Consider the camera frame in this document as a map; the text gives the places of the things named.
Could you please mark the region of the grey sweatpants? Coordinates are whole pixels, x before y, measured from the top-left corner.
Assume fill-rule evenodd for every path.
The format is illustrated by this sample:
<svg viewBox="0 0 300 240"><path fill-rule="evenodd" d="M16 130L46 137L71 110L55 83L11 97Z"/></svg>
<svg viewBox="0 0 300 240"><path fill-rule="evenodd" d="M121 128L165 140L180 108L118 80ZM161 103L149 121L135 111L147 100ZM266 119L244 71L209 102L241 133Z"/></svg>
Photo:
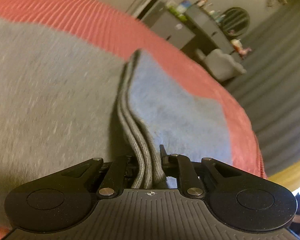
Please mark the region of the grey sweatpants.
<svg viewBox="0 0 300 240"><path fill-rule="evenodd" d="M144 50L123 60L70 34L0 18L0 225L8 193L93 157L137 155L137 185L173 187L159 146L232 164L222 106Z"/></svg>

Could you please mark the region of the pink ribbed bed blanket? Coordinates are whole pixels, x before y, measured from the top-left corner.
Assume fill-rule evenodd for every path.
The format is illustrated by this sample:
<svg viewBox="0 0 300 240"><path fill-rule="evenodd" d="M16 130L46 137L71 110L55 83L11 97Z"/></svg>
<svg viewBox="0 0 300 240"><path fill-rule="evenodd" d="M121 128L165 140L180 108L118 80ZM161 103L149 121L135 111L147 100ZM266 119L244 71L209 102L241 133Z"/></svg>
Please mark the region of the pink ribbed bed blanket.
<svg viewBox="0 0 300 240"><path fill-rule="evenodd" d="M261 151L243 108L198 64L141 22L97 0L0 0L0 18L70 34L123 60L133 49L147 50L191 95L221 104L230 132L232 164L265 177ZM10 229L0 225L0 239Z"/></svg>

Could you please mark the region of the grey drawer cabinet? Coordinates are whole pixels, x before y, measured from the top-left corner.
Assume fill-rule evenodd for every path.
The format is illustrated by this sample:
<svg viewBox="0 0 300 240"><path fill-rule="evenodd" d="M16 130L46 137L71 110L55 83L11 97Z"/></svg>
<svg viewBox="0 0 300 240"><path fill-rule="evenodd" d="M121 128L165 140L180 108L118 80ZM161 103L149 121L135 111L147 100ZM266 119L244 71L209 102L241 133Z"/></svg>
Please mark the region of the grey drawer cabinet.
<svg viewBox="0 0 300 240"><path fill-rule="evenodd" d="M181 50L194 37L194 33L159 2L143 19L143 23L161 38Z"/></svg>

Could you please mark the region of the pink plush toy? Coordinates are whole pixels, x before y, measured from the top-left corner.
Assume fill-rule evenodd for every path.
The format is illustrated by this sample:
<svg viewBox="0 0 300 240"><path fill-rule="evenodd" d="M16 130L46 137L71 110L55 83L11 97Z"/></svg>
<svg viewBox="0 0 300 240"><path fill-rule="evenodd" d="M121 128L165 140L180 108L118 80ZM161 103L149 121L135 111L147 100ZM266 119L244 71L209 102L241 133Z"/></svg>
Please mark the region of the pink plush toy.
<svg viewBox="0 0 300 240"><path fill-rule="evenodd" d="M252 52L252 49L250 47L244 48L239 39L233 39L230 42L242 59L245 58L250 52Z"/></svg>

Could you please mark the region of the round vanity mirror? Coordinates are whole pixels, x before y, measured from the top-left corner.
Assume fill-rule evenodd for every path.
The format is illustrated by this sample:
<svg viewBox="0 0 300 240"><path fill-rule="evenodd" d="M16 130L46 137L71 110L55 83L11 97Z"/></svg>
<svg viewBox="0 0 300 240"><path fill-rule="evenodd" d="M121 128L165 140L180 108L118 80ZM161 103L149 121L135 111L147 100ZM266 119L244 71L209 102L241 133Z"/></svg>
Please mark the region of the round vanity mirror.
<svg viewBox="0 0 300 240"><path fill-rule="evenodd" d="M236 38L245 34L250 25L249 13L240 7L232 7L223 13L220 27L228 38Z"/></svg>

